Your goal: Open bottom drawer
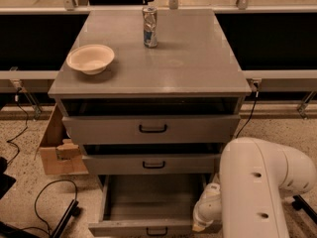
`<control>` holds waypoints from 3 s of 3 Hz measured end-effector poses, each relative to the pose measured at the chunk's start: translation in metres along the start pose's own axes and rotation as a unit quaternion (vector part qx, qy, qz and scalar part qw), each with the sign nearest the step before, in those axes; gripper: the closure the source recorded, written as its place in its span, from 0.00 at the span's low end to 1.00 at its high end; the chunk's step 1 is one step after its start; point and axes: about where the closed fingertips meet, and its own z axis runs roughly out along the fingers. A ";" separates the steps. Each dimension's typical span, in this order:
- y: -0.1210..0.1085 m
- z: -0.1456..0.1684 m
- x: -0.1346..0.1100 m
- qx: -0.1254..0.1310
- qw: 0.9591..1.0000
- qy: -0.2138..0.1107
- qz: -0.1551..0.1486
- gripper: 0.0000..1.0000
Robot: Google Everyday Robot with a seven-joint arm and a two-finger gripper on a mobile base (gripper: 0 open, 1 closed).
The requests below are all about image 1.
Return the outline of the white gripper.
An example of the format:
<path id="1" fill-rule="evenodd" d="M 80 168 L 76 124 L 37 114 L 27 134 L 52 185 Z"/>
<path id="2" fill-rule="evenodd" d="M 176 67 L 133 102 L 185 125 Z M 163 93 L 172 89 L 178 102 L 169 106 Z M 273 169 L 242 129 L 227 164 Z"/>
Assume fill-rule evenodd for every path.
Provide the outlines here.
<path id="1" fill-rule="evenodd" d="M 192 231 L 202 232 L 214 221 L 222 218 L 219 183 L 208 183 L 193 209 Z"/>

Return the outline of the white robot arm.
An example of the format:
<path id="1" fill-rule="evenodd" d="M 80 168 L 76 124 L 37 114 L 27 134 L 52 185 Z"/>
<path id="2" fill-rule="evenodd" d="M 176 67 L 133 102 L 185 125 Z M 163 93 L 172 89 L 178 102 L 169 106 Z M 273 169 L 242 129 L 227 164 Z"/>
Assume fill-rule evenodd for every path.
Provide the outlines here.
<path id="1" fill-rule="evenodd" d="M 221 154 L 219 180 L 194 206 L 194 231 L 220 220 L 223 238 L 289 238 L 281 200 L 310 191 L 316 167 L 292 147 L 238 138 Z"/>

